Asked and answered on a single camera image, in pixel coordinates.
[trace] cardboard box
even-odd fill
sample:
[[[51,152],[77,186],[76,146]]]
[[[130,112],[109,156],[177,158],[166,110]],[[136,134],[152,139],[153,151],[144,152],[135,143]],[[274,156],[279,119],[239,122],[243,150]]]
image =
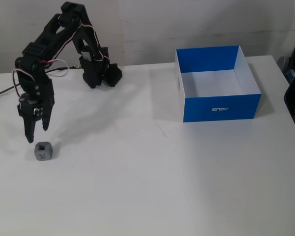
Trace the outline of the cardboard box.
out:
[[[253,119],[261,92],[239,46],[176,50],[183,122]]]

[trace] white wall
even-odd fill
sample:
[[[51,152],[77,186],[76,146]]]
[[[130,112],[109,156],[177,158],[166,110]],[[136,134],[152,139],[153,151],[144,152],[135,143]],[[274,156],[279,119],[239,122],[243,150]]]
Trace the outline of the white wall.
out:
[[[63,0],[0,0],[0,72],[34,41]],[[176,48],[241,45],[246,56],[290,55],[295,0],[75,0],[86,5],[112,62],[172,62]],[[78,64],[73,44],[59,58]]]

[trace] robotic arm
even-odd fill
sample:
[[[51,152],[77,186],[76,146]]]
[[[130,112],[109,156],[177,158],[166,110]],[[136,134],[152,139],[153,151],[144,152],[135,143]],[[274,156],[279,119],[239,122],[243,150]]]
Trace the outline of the robotic arm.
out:
[[[71,40],[82,55],[83,79],[92,89],[103,80],[114,87],[122,78],[118,65],[110,64],[108,49],[100,47],[84,5],[66,2],[61,10],[62,14],[56,14],[37,40],[24,49],[23,57],[15,61],[14,71],[25,91],[19,95],[18,112],[24,119],[25,136],[30,143],[34,141],[36,121],[42,120],[43,129],[48,129],[55,103],[53,83],[45,69]]]

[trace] small cube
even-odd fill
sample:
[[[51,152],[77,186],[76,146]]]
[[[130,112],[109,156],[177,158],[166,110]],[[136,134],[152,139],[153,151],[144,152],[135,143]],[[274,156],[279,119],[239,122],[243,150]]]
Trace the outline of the small cube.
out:
[[[35,146],[34,153],[38,161],[49,161],[53,157],[53,147],[49,142],[39,142]]]

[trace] tabletop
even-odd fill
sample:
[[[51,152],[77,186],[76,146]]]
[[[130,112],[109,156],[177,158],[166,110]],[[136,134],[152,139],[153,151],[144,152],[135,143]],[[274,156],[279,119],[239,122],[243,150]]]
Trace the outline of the tabletop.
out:
[[[182,123],[174,63],[125,66],[115,88],[52,77],[33,144],[16,93],[1,95],[0,236],[295,236],[288,83],[271,56],[247,61],[262,92],[251,120]],[[43,141],[54,158],[40,162]]]

